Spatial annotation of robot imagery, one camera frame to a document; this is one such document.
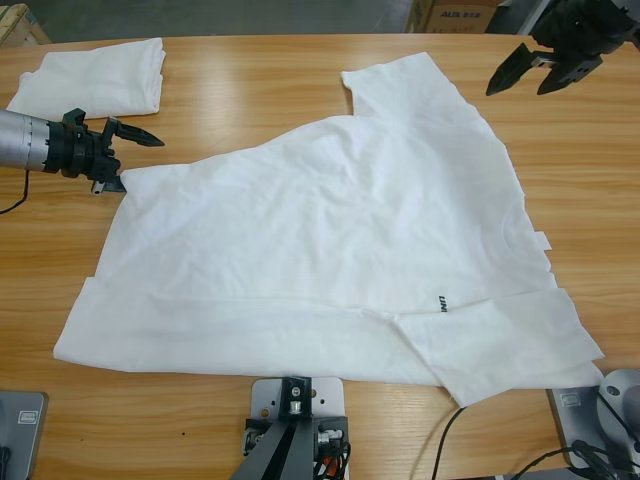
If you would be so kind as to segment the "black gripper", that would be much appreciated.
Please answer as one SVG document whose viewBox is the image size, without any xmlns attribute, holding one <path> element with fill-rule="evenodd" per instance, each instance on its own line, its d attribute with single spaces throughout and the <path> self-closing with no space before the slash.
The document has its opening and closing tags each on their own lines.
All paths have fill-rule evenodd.
<svg viewBox="0 0 640 480">
<path fill-rule="evenodd" d="M 112 138 L 135 142 L 145 147 L 161 147 L 165 143 L 150 132 L 122 123 L 113 117 L 106 120 L 104 130 L 89 130 L 81 118 L 48 122 L 49 138 L 43 171 L 60 173 L 67 178 L 85 176 L 92 182 L 91 193 L 125 193 L 118 170 L 121 163 L 111 148 Z"/>
<path fill-rule="evenodd" d="M 486 94 L 513 87 L 532 68 L 552 68 L 537 90 L 545 95 L 581 81 L 632 38 L 632 2 L 557 1 L 543 14 L 531 35 L 552 52 L 531 51 L 521 43 L 496 69 Z"/>
</svg>

